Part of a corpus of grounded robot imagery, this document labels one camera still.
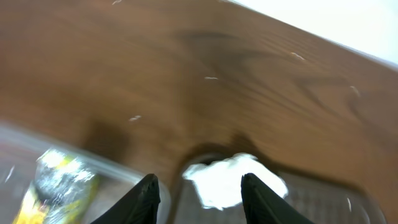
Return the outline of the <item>white tissue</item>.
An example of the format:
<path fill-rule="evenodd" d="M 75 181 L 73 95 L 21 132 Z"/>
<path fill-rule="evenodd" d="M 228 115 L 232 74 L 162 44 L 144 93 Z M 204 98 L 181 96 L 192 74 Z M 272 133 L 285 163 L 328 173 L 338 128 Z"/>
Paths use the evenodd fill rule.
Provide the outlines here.
<path fill-rule="evenodd" d="M 209 165 L 192 164 L 182 177 L 192 182 L 202 208 L 222 211 L 242 203 L 241 177 L 248 173 L 255 174 L 281 198 L 289 194 L 284 180 L 262 165 L 256 156 L 247 153 Z"/>

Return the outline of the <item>dark brown serving tray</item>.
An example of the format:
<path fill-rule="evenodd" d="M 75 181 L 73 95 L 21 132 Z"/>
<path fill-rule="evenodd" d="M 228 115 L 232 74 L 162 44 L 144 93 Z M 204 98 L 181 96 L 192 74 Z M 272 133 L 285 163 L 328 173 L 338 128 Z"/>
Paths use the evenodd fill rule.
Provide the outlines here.
<path fill-rule="evenodd" d="M 266 156 L 260 162 L 286 183 L 286 202 L 314 223 L 386 224 L 387 220 L 374 200 L 345 184 L 329 182 L 279 166 Z M 173 224 L 245 224 L 242 205 L 204 209 L 189 180 L 176 184 L 169 223 Z"/>

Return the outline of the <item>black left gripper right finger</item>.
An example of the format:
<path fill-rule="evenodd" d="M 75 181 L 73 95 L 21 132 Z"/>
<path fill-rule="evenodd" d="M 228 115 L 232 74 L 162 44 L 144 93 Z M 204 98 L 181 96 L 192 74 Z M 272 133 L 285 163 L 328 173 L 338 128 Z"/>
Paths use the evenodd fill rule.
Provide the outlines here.
<path fill-rule="evenodd" d="M 241 196 L 247 224 L 313 224 L 253 173 L 242 176 Z"/>

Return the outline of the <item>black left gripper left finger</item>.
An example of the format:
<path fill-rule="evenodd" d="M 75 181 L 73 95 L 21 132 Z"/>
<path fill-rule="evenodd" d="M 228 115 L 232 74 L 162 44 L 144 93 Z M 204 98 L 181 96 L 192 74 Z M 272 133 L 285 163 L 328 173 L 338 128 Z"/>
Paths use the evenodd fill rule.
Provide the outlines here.
<path fill-rule="evenodd" d="M 160 202 L 158 178 L 147 174 L 91 224 L 156 224 Z"/>

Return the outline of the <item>clear plastic bin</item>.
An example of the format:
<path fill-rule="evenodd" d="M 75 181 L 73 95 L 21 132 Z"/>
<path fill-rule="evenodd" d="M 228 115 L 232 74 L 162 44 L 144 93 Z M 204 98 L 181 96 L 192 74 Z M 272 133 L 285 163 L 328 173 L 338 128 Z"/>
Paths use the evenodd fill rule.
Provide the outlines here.
<path fill-rule="evenodd" d="M 167 188 L 157 179 L 40 136 L 1 125 L 1 223 L 98 223 L 149 205 L 166 223 Z"/>

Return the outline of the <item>yellow snack wrapper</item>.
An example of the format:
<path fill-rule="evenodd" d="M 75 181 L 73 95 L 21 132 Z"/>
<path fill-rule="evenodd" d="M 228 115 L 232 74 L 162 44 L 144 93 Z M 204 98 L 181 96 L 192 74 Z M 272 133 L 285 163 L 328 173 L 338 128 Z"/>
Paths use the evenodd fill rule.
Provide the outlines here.
<path fill-rule="evenodd" d="M 75 224 L 95 197 L 98 176 L 80 157 L 49 149 L 37 159 L 34 179 L 13 224 Z"/>

